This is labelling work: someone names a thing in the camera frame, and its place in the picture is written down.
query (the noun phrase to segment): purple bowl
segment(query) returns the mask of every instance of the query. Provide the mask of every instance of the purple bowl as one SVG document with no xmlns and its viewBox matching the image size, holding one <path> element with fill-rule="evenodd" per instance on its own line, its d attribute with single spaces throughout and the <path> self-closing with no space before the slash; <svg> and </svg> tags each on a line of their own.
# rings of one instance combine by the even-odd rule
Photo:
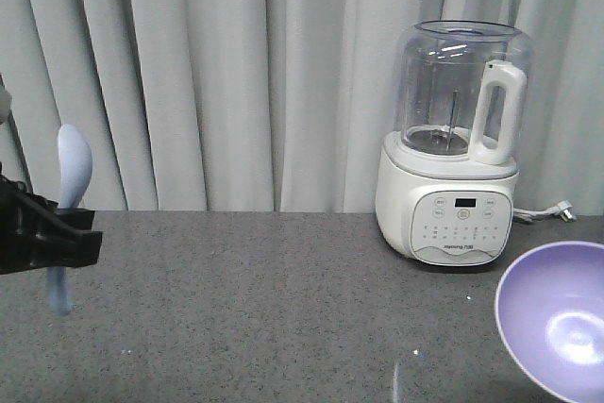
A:
<svg viewBox="0 0 604 403">
<path fill-rule="evenodd" d="M 536 247 L 506 270 L 495 296 L 503 343 L 561 400 L 604 402 L 604 245 Z"/>
</svg>

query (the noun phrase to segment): blender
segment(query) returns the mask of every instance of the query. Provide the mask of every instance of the blender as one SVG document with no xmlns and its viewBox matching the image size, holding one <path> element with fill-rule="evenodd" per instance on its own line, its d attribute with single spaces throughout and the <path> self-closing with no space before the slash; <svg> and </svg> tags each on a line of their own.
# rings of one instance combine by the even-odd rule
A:
<svg viewBox="0 0 604 403">
<path fill-rule="evenodd" d="M 403 33 L 376 193 L 395 250 L 445 266 L 501 254 L 531 58 L 529 37 L 507 25 L 431 21 Z"/>
</svg>

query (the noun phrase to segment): plastic spoon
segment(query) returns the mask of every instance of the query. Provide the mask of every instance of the plastic spoon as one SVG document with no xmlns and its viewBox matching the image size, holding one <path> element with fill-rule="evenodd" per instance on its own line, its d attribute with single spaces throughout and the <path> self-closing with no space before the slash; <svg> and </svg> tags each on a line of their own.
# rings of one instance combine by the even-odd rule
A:
<svg viewBox="0 0 604 403">
<path fill-rule="evenodd" d="M 57 137 L 60 166 L 59 208 L 77 208 L 92 176 L 92 152 L 84 136 L 73 125 L 63 125 Z M 67 273 L 64 267 L 48 268 L 47 290 L 50 308 L 59 315 L 72 311 Z"/>
</svg>

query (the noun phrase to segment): white curtain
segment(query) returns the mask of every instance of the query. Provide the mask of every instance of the white curtain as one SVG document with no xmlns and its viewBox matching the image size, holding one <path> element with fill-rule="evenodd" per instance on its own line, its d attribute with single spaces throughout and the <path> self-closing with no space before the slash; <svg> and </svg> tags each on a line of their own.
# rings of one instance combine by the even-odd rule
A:
<svg viewBox="0 0 604 403">
<path fill-rule="evenodd" d="M 3 172 L 56 199 L 71 123 L 88 208 L 371 211 L 396 41 L 441 18 L 534 39 L 516 205 L 601 214 L 600 0 L 1 0 Z"/>
</svg>

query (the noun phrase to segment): table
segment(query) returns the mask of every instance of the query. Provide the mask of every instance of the table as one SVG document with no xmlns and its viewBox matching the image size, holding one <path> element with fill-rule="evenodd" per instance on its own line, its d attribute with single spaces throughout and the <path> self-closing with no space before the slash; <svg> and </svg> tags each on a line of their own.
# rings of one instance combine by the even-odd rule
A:
<svg viewBox="0 0 604 403">
<path fill-rule="evenodd" d="M 373 214 L 99 212 L 97 265 L 0 277 L 0 401 L 557 401 L 501 343 L 497 282 L 530 248 L 604 242 L 602 217 L 514 224 L 481 268 L 408 260 Z"/>
</svg>

